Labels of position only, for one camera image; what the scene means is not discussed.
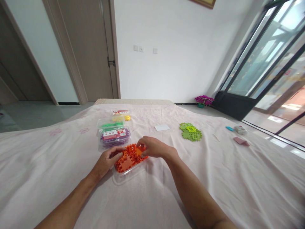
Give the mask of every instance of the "toy box label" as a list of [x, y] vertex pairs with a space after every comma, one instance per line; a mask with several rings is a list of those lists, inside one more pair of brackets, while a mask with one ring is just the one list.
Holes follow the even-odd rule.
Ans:
[[113, 115], [124, 115], [128, 114], [128, 110], [114, 110]]
[[126, 136], [126, 130], [125, 129], [116, 129], [111, 131], [105, 131], [103, 133], [103, 140], [113, 139]]

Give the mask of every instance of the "hand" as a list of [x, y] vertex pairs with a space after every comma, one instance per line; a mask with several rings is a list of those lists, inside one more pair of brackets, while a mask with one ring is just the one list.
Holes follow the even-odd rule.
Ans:
[[109, 169], [116, 163], [123, 155], [125, 147], [114, 146], [102, 153], [95, 166], [90, 172], [93, 179], [98, 183], [102, 177], [109, 171]]
[[146, 150], [142, 153], [141, 157], [161, 157], [166, 160], [172, 156], [178, 156], [178, 152], [174, 147], [166, 145], [157, 138], [144, 136], [138, 141], [137, 147], [139, 146], [146, 147]]

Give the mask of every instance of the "pink bedsheet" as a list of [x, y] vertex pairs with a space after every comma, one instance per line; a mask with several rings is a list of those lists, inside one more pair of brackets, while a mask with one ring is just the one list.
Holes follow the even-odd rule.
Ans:
[[[182, 160], [239, 228], [296, 228], [304, 220], [305, 161], [249, 133], [238, 145], [224, 118], [176, 105], [94, 105], [40, 129], [0, 134], [0, 227], [34, 228], [77, 186], [101, 155], [96, 123], [113, 108], [128, 108], [130, 143], [154, 136], [177, 148]], [[191, 122], [200, 142], [181, 136]], [[168, 124], [173, 132], [157, 133]], [[191, 228], [170, 170], [149, 158], [124, 180], [109, 172], [84, 206], [75, 228]]]

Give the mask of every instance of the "white wall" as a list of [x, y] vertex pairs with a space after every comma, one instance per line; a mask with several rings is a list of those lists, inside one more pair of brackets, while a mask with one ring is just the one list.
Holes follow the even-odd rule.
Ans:
[[121, 98], [206, 94], [253, 1], [217, 0], [211, 10], [190, 0], [114, 0]]
[[6, 0], [57, 102], [78, 102], [42, 0]]

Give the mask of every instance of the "orange puzzle piece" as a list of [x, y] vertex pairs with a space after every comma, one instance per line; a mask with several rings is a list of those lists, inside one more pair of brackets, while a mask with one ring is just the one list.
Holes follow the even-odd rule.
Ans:
[[148, 158], [147, 156], [141, 158], [142, 152], [146, 150], [145, 147], [136, 147], [136, 144], [131, 144], [125, 148], [123, 156], [115, 163], [115, 169], [118, 173], [125, 172]]

